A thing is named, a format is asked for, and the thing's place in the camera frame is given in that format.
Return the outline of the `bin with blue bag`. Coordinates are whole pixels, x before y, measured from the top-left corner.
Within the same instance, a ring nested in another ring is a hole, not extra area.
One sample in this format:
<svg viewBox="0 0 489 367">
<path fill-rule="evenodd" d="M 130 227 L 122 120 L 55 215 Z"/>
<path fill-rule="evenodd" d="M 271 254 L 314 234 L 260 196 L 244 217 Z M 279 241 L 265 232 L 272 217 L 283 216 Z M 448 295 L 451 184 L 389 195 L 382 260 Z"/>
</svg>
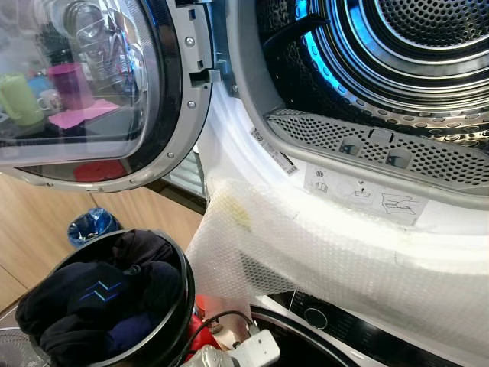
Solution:
<svg viewBox="0 0 489 367">
<path fill-rule="evenodd" d="M 80 248 L 85 245 L 85 242 L 97 238 L 98 235 L 112 233 L 122 228 L 118 218 L 104 207 L 92 207 L 71 221 L 66 235 L 74 248 Z"/>
</svg>

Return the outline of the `white barcode sticker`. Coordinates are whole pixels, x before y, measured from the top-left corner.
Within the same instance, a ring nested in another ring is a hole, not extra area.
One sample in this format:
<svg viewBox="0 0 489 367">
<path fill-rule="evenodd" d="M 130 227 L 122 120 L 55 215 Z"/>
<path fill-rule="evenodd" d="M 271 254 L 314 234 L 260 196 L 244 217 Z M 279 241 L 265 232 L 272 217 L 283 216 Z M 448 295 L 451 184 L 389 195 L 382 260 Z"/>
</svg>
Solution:
<svg viewBox="0 0 489 367">
<path fill-rule="evenodd" d="M 272 146 L 272 144 L 270 144 L 256 128 L 251 130 L 251 135 L 254 137 L 254 140 L 259 144 L 259 146 L 262 147 L 262 149 L 264 149 L 270 157 L 272 157 L 272 160 L 275 161 L 284 172 L 286 172 L 286 175 L 293 175 L 298 171 L 298 167 L 293 163 L 293 161 L 282 153 L 282 151 Z"/>
</svg>

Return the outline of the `clear bubble wrap sheet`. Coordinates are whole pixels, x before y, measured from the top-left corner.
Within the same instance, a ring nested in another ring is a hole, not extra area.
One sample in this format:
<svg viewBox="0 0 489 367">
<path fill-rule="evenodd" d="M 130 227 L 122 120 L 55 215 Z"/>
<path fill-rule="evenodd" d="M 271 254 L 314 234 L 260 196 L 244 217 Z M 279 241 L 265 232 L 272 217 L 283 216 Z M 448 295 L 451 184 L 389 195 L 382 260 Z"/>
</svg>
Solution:
<svg viewBox="0 0 489 367">
<path fill-rule="evenodd" d="M 189 245 L 196 289 L 229 300 L 303 291 L 489 367 L 489 238 L 436 234 L 294 188 L 213 178 Z"/>
</svg>

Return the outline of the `white instruction sticker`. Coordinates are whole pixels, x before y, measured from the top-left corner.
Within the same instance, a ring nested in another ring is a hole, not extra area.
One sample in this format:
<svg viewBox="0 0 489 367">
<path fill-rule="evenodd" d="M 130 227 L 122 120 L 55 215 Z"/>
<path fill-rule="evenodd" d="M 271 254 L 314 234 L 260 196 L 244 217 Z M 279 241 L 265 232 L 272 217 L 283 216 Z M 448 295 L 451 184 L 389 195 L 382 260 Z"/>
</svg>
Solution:
<svg viewBox="0 0 489 367">
<path fill-rule="evenodd" d="M 303 186 L 315 195 L 335 200 L 350 209 L 364 211 L 405 225 L 415 224 L 429 203 L 429 200 L 422 196 L 338 174 L 315 165 L 308 165 Z"/>
</svg>

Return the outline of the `white tumble dryer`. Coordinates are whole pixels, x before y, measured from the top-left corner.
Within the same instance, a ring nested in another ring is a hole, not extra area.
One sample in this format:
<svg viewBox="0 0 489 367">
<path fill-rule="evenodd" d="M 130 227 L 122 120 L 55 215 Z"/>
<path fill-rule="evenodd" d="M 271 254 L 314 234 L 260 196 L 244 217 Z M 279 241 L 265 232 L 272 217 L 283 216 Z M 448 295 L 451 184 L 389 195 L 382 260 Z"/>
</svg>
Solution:
<svg viewBox="0 0 489 367">
<path fill-rule="evenodd" d="M 428 199 L 409 228 L 488 237 L 489 189 L 488 196 L 444 191 L 320 156 L 284 142 L 264 117 L 293 109 L 488 156 L 489 0 L 211 0 L 211 7 L 223 81 L 198 143 L 207 179 L 294 188 L 346 206 L 304 188 L 315 165 Z M 295 174 L 259 146 L 253 128 L 293 161 Z"/>
</svg>

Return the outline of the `washing machine with black door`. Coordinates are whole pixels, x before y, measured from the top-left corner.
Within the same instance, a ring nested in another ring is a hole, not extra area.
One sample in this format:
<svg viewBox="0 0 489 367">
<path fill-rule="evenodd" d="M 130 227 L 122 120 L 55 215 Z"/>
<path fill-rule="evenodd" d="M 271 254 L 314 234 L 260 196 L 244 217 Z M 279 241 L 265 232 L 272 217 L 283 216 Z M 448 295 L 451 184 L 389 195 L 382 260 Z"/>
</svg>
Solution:
<svg viewBox="0 0 489 367">
<path fill-rule="evenodd" d="M 461 367 L 301 291 L 261 296 L 249 307 L 280 347 L 271 367 Z"/>
</svg>

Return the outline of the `black round laundry basket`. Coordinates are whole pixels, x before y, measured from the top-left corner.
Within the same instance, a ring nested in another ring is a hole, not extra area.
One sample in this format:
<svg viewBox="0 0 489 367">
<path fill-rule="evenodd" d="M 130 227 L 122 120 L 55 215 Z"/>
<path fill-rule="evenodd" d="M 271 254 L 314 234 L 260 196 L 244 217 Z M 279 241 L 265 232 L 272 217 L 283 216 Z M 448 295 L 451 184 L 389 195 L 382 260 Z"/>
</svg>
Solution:
<svg viewBox="0 0 489 367">
<path fill-rule="evenodd" d="M 132 265 L 144 265 L 154 260 L 165 261 L 180 272 L 182 294 L 146 339 L 127 352 L 85 367 L 177 367 L 185 356 L 193 315 L 195 285 L 191 266 L 180 245 L 170 235 L 157 230 L 130 229 L 99 235 L 85 242 L 85 245 L 67 256 L 46 276 L 48 278 L 57 270 L 76 262 L 107 262 L 125 270 Z M 28 345 L 41 358 L 49 362 L 51 367 L 58 367 L 40 349 L 37 339 L 28 334 L 27 337 Z"/>
</svg>

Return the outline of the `navy blue garment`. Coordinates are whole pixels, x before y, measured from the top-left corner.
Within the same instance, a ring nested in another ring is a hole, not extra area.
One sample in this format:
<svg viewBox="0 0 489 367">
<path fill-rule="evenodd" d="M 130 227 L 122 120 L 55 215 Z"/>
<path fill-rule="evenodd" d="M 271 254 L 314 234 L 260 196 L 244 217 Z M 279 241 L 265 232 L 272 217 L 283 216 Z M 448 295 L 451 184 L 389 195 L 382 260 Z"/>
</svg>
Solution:
<svg viewBox="0 0 489 367">
<path fill-rule="evenodd" d="M 162 316 L 153 312 L 134 313 L 116 323 L 108 331 L 108 357 L 132 349 L 160 324 Z"/>
</svg>

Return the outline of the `black garment with blue logo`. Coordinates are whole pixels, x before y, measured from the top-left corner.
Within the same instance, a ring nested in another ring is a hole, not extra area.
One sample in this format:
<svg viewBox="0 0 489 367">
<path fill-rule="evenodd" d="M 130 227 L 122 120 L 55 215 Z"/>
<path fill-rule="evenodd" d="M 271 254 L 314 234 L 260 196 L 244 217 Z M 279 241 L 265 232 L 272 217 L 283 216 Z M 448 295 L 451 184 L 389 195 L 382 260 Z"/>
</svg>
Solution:
<svg viewBox="0 0 489 367">
<path fill-rule="evenodd" d="M 107 262 L 64 266 L 22 298 L 15 321 L 58 367 L 85 367 L 108 357 L 108 331 L 140 312 L 164 318 L 182 294 L 173 265 L 154 260 L 125 270 Z"/>
</svg>

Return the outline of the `red plastic object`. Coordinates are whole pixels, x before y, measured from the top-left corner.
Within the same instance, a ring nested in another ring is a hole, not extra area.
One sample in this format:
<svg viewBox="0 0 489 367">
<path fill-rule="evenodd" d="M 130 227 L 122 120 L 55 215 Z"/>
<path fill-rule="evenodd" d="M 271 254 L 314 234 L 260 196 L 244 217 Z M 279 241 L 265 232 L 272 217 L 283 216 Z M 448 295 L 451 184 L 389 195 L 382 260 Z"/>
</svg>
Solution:
<svg viewBox="0 0 489 367">
<path fill-rule="evenodd" d="M 189 328 L 189 335 L 191 336 L 191 346 L 189 346 L 189 352 L 186 353 L 184 362 L 189 361 L 193 356 L 193 353 L 198 352 L 204 346 L 213 346 L 216 349 L 222 349 L 220 343 L 214 338 L 213 333 L 210 331 L 210 327 L 196 332 L 203 324 L 205 324 L 205 300 L 203 296 L 195 296 L 195 308 L 193 308 L 193 315 L 191 319 L 191 328 Z"/>
</svg>

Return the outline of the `grey perforated lint filter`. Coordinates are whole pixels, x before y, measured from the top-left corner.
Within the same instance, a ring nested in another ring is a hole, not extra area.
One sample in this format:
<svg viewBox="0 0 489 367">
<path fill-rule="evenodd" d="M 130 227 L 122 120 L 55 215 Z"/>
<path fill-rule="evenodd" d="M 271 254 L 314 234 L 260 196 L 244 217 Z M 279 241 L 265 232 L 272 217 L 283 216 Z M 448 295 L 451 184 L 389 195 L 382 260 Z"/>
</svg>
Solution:
<svg viewBox="0 0 489 367">
<path fill-rule="evenodd" d="M 264 122 L 284 142 L 320 156 L 381 169 L 444 191 L 488 196 L 488 156 L 478 149 L 296 109 L 276 109 Z"/>
</svg>

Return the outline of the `round glass dryer door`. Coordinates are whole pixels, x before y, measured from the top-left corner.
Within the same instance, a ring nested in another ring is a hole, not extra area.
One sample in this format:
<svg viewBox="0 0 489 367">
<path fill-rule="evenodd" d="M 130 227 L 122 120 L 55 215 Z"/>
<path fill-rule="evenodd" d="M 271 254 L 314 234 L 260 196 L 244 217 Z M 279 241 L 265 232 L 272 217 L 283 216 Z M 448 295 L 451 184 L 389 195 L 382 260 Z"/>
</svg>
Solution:
<svg viewBox="0 0 489 367">
<path fill-rule="evenodd" d="M 113 193 L 173 171 L 220 80 L 206 0 L 0 0 L 0 174 Z"/>
</svg>

